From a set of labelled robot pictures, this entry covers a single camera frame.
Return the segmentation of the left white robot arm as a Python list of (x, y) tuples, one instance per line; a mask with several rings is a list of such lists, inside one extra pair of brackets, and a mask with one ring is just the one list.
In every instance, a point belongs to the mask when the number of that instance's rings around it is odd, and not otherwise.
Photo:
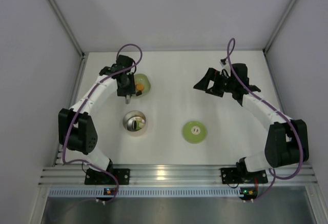
[(130, 72), (135, 64), (132, 58), (118, 55), (112, 66), (101, 69), (95, 83), (76, 104), (60, 110), (58, 136), (64, 164), (83, 162), (96, 171), (112, 172), (112, 161), (97, 146), (92, 116), (112, 94), (125, 99), (135, 94), (134, 74)]

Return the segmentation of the green round lid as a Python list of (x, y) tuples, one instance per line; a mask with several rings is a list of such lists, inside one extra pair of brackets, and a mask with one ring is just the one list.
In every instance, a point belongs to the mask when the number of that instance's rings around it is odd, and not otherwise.
[(182, 136), (187, 142), (198, 144), (206, 139), (207, 129), (199, 121), (188, 121), (182, 128)]

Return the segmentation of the black round food piece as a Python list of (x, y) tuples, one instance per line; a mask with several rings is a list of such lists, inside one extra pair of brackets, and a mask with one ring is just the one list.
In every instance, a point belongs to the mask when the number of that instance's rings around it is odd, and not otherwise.
[(137, 121), (132, 121), (132, 129), (133, 130), (137, 130), (137, 125), (138, 125), (138, 122)]

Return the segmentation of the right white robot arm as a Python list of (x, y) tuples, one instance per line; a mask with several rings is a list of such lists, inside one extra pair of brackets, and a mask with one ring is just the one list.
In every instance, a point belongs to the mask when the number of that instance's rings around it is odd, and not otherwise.
[(264, 150), (237, 162), (236, 167), (241, 175), (308, 161), (306, 123), (301, 119), (291, 119), (267, 102), (261, 90), (249, 83), (246, 64), (225, 66), (221, 71), (208, 68), (205, 76), (193, 88), (218, 97), (230, 93), (267, 130)]

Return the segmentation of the green round food piece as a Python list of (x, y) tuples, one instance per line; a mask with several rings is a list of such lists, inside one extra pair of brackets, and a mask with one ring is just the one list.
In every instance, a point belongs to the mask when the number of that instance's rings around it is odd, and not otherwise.
[(145, 124), (143, 124), (143, 123), (139, 123), (139, 124), (138, 124), (138, 127), (139, 127), (140, 129), (142, 129), (142, 128), (144, 127), (144, 125), (145, 125)]

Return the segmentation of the orange food piece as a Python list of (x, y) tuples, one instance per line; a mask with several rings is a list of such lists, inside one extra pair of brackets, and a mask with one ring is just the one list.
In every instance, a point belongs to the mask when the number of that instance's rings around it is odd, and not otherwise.
[(138, 85), (136, 85), (136, 89), (137, 89), (138, 91), (142, 91), (142, 90), (144, 89), (144, 85), (142, 85), (142, 84), (138, 84)]

